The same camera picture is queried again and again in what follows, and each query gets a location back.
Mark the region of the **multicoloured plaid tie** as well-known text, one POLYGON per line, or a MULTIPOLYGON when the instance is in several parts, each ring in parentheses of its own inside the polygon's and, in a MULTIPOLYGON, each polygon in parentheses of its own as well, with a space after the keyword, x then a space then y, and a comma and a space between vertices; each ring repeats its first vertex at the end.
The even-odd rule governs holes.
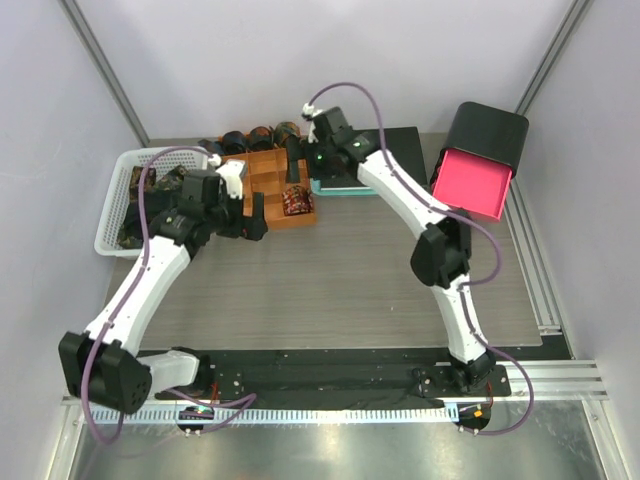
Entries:
POLYGON ((314 212, 311 194, 302 185, 292 185, 282 193, 285 216, 296 216, 314 212))

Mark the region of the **black pink drawer cabinet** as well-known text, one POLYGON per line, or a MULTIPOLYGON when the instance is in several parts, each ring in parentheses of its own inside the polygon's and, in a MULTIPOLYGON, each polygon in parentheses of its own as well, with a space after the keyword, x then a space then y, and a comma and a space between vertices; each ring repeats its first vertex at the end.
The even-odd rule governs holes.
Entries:
POLYGON ((529 120, 523 115, 462 103, 430 180, 432 195, 475 219, 500 221, 528 130, 529 120))

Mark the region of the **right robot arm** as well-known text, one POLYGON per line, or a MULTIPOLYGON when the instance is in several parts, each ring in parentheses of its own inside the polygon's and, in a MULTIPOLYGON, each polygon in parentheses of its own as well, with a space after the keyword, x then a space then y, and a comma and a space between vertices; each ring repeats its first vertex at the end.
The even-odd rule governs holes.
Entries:
POLYGON ((465 395, 477 393, 496 360, 471 295, 471 219, 428 194, 395 160, 383 131, 356 131, 339 107, 322 110, 307 103, 301 117, 309 123, 302 146, 311 177, 356 179, 383 199, 415 237, 410 267, 433 292, 440 310, 453 386, 465 395))

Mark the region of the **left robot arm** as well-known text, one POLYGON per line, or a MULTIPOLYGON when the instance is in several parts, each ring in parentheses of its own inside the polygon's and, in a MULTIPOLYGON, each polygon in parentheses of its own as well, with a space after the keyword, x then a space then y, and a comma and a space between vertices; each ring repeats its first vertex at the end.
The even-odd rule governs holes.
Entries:
POLYGON ((147 357, 138 352, 171 285, 212 235, 259 241, 267 232, 263 194, 254 194, 251 215, 244 213, 246 171, 245 162, 228 160, 186 174, 180 196, 152 220, 147 246, 109 303, 83 333, 68 332, 60 341, 72 396, 130 415, 172 388, 193 399, 211 391, 209 355, 184 347, 147 357))

